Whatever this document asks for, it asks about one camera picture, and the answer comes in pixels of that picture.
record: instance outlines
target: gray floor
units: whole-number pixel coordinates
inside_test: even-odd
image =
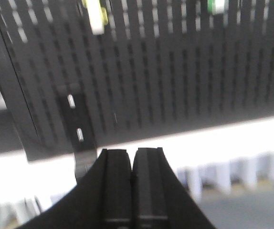
[[[274,229],[274,190],[199,206],[217,229]]]

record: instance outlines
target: perforated metal panel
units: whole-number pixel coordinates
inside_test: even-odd
[[[79,85],[97,146],[274,115],[274,0],[214,16],[207,0],[101,4],[109,24],[94,36],[80,1],[0,0],[44,156],[71,151],[60,88]]]

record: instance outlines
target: black clamp jaw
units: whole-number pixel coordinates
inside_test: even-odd
[[[63,199],[20,229],[215,229],[172,172],[162,148],[104,149]]]

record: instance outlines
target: white object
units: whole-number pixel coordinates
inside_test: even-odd
[[[224,13],[226,0],[215,0],[214,14]]]
[[[89,22],[93,35],[104,33],[104,22],[102,19],[102,10],[99,0],[86,0]]]

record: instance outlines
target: yellow clip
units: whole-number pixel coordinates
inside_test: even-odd
[[[82,4],[83,6],[87,9],[87,2],[88,1],[94,1],[94,0],[82,0]],[[102,23],[103,25],[107,25],[108,24],[108,16],[107,16],[107,11],[105,7],[101,7],[101,19],[102,19]]]

